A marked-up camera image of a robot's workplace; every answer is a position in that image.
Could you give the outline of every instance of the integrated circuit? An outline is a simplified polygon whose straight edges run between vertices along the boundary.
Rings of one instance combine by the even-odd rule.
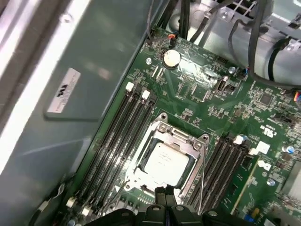
[[[263,105],[269,106],[273,97],[270,94],[263,93],[262,97],[260,98],[260,103]]]

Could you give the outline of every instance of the chip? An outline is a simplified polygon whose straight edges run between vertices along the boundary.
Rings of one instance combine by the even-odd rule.
[[[260,103],[269,106],[271,100],[272,100],[272,96],[267,93],[264,93],[260,99]]]
[[[163,143],[157,143],[144,170],[156,183],[176,186],[188,161],[189,158],[183,153]]]

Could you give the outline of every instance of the screw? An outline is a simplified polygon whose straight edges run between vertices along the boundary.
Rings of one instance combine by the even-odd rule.
[[[274,186],[276,184],[276,182],[272,178],[269,178],[267,180],[267,184],[268,184],[268,186]]]
[[[154,211],[158,211],[158,210],[160,210],[160,207],[158,207],[158,206],[154,206],[154,207],[152,208],[152,210],[154,210]]]
[[[235,67],[229,67],[229,69],[228,69],[228,72],[229,72],[230,74],[234,74],[235,71],[236,71],[236,68],[235,68]]]
[[[196,143],[196,148],[197,148],[197,149],[200,149],[201,146],[202,146],[202,145],[201,145],[200,143]]]
[[[176,206],[175,209],[178,210],[178,211],[182,211],[182,210],[184,210],[184,207],[183,206]]]
[[[161,125],[159,126],[159,128],[160,128],[161,130],[165,130],[165,129],[166,129],[166,125],[161,124]]]
[[[60,21],[62,23],[66,23],[67,24],[67,23],[72,22],[72,20],[73,20],[72,16],[70,14],[68,14],[68,13],[62,14],[61,17],[60,17]]]
[[[292,51],[295,48],[295,46],[293,44],[288,44],[286,49],[287,51]]]
[[[209,211],[208,214],[212,217],[216,217],[217,216],[217,212],[215,211]]]
[[[222,14],[222,18],[223,19],[226,19],[228,17],[228,13],[227,12],[224,12],[223,14]]]
[[[151,62],[152,62],[152,60],[151,60],[151,58],[149,57],[149,58],[147,58],[147,59],[145,60],[145,62],[146,62],[147,65],[150,65]]]

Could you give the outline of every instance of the dimm slot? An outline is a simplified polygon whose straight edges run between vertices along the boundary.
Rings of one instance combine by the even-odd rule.
[[[141,131],[143,131],[143,128],[146,126],[147,124],[147,119],[149,118],[149,116],[151,115],[151,111],[153,109],[153,106],[154,106],[154,102],[150,102],[149,103],[149,106],[148,106],[148,109],[143,117],[143,119],[141,120],[140,122],[140,125],[138,126],[135,134],[134,134],[134,137],[133,139],[131,139],[131,143],[130,145],[127,147],[127,150],[125,152],[125,155],[124,157],[122,158],[122,161],[121,163],[119,164],[116,172],[115,172],[115,175],[112,177],[110,183],[109,183],[109,186],[108,188],[106,189],[105,193],[103,196],[101,196],[101,199],[98,200],[95,204],[96,206],[99,208],[99,207],[102,207],[105,199],[108,197],[109,195],[109,192],[113,189],[113,186],[114,186],[114,181],[117,179],[117,177],[119,176],[121,170],[123,169],[124,165],[125,165],[125,162],[126,160],[128,159],[130,153],[132,152],[132,149],[134,148],[138,138],[139,138],[139,135],[141,133]]]
[[[226,164],[229,162],[232,153],[233,153],[233,147],[231,145],[226,145],[226,147],[223,148],[222,156],[219,159],[218,164],[215,166],[213,173],[209,176],[209,178],[205,178],[204,190],[202,196],[202,200],[204,200],[202,203],[203,206],[206,206],[206,203],[212,196],[212,193],[215,189],[215,185],[220,179],[223,169],[226,167]]]
[[[222,148],[219,150],[219,155],[217,156],[216,160],[207,169],[208,170],[207,177],[204,177],[202,200],[204,199],[204,197],[207,196],[207,193],[209,192],[208,187],[210,187],[211,183],[213,182],[213,178],[216,175],[217,171],[219,170],[219,167],[222,165],[223,160],[227,157],[229,149],[230,149],[229,144],[224,143],[222,145]],[[197,194],[195,200],[193,201],[195,207],[199,203],[199,198],[200,198],[199,192],[200,192],[200,188],[198,188],[198,194]]]
[[[233,162],[237,161],[237,157],[239,156],[239,152],[237,151],[237,145],[233,147],[231,150],[230,155],[228,156],[225,165],[223,165],[222,169],[220,170],[220,173],[215,176],[214,184],[212,185],[212,192],[208,195],[206,198],[206,201],[204,202],[204,205],[202,207],[202,212],[210,209],[212,207],[212,204],[215,200],[215,198],[218,197],[219,189],[221,189],[222,185],[226,183],[227,177],[231,174],[231,170],[233,170]]]
[[[105,133],[105,136],[103,137],[101,144],[99,145],[99,148],[97,149],[97,151],[94,155],[94,158],[87,169],[87,172],[84,176],[83,182],[80,185],[80,189],[79,189],[81,191],[80,196],[82,196],[82,194],[85,192],[88,183],[91,181],[92,176],[93,176],[92,171],[93,171],[95,165],[97,165],[97,160],[101,159],[101,155],[102,155],[101,149],[102,149],[104,143],[107,141],[107,138],[110,136],[112,131],[116,128],[117,123],[120,121],[121,115],[123,114],[124,109],[126,108],[126,106],[128,104],[129,98],[130,98],[130,93],[126,94],[122,99],[121,105],[119,106],[119,108],[116,112],[116,115],[113,118],[113,121],[110,123],[109,129]]]
[[[99,193],[101,192],[102,189],[104,189],[103,185],[104,182],[108,179],[108,176],[111,174],[112,168],[114,168],[116,161],[118,160],[119,156],[121,155],[121,152],[125,146],[125,144],[127,143],[127,141],[129,140],[129,135],[132,133],[136,122],[141,114],[141,111],[143,110],[143,103],[141,102],[139,104],[139,106],[137,107],[137,110],[134,112],[134,119],[132,120],[132,123],[130,124],[129,128],[126,131],[126,135],[123,136],[122,140],[119,142],[118,146],[116,147],[116,152],[114,154],[114,157],[112,158],[112,160],[110,161],[110,164],[108,166],[108,169],[105,171],[104,176],[100,179],[99,184],[97,185],[97,190],[95,192],[95,197],[99,196]]]
[[[225,141],[224,141],[224,138],[221,137],[218,144],[216,145],[212,155],[210,156],[208,163],[206,164],[204,178],[207,177],[210,166],[212,165],[213,161],[216,161],[216,157],[218,157],[218,153],[220,153],[220,150],[224,146],[225,146]],[[197,199],[199,192],[200,192],[200,186],[201,186],[201,180],[197,183],[191,197],[189,198],[189,201],[188,201],[189,205],[191,205]]]
[[[132,114],[132,111],[133,111],[137,101],[138,101],[138,95],[134,94],[132,101],[130,102],[130,106],[126,110],[126,114],[121,121],[121,124],[117,127],[116,134],[114,135],[113,139],[111,139],[109,146],[107,148],[103,148],[102,151],[105,152],[105,157],[102,158],[99,161],[99,164],[96,165],[96,167],[95,167],[96,171],[92,177],[91,184],[90,184],[89,188],[87,189],[87,192],[84,197],[86,202],[90,201],[91,197],[94,195],[95,187],[97,185],[97,181],[99,180],[100,173],[104,169],[105,165],[108,163],[108,160],[114,150],[114,146],[117,143],[117,141],[119,140],[119,137],[123,131],[123,128],[126,126],[126,124],[128,122],[128,120],[126,120],[126,119],[128,119],[130,117],[130,115]]]
[[[239,156],[238,156],[238,160],[235,162],[234,164],[234,167],[232,167],[231,169],[231,172],[229,173],[229,175],[227,176],[227,179],[225,180],[225,183],[222,184],[222,187],[217,195],[217,198],[215,199],[215,202],[212,204],[212,207],[211,208],[216,208],[222,198],[224,197],[225,193],[226,193],[226,190],[229,186],[229,183],[232,181],[233,179],[233,175],[234,175],[234,172],[238,169],[238,167],[240,166],[242,160],[243,160],[243,157],[244,157],[244,153],[243,152],[240,152],[239,153]]]

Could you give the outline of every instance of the label sticker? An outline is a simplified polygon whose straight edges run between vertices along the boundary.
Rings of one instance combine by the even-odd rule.
[[[79,80],[80,73],[73,68],[69,68],[61,85],[59,86],[55,97],[53,98],[48,111],[50,113],[62,113],[74,87]]]

